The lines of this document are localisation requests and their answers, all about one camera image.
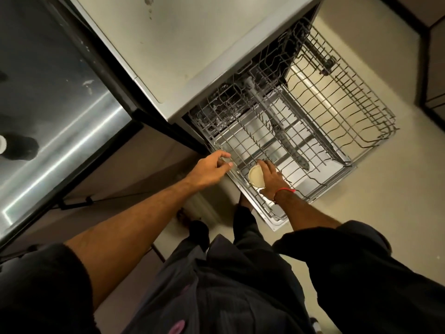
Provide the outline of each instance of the red string bracelet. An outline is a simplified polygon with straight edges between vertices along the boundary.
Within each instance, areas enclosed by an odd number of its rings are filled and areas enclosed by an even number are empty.
[[[296,191],[296,190],[294,190],[294,189],[290,189],[290,188],[288,188],[288,187],[282,187],[281,189],[276,190],[276,192],[275,192],[275,194],[274,194],[274,203],[275,203],[275,204],[277,203],[277,202],[275,201],[275,197],[276,197],[278,191],[281,191],[281,190],[291,191],[292,193],[294,193],[294,192]]]

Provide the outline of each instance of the person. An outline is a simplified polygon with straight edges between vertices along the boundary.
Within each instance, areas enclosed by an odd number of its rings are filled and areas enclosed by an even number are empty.
[[[231,167],[217,151],[175,185],[66,241],[2,265],[3,333],[98,333],[93,313],[138,264],[175,211]],[[167,259],[124,333],[313,334],[303,290],[279,254],[306,262],[318,303],[344,333],[443,333],[445,288],[391,257],[388,241],[358,221],[341,224],[289,191],[258,161],[261,191],[294,230],[272,246],[240,199],[231,243],[190,235]]]

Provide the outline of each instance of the dishwasher rack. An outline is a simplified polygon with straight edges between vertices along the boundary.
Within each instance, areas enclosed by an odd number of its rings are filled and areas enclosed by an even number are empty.
[[[249,183],[257,159],[274,162],[312,202],[397,130],[392,112],[304,18],[188,118],[211,150],[231,153],[230,177],[272,229],[287,217]]]

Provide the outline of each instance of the lower dish rack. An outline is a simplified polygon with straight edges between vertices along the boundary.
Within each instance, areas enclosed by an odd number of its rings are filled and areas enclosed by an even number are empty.
[[[283,48],[287,42],[298,47],[294,55]],[[274,162],[296,193],[312,202],[397,130],[392,112],[305,19],[188,118],[209,149],[231,153],[231,179],[273,230],[287,217],[250,184],[257,159]]]

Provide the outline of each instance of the gray countertop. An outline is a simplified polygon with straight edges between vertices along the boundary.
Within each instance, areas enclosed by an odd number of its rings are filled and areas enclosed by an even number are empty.
[[[39,0],[0,0],[0,134],[37,140],[0,156],[0,238],[130,121]]]

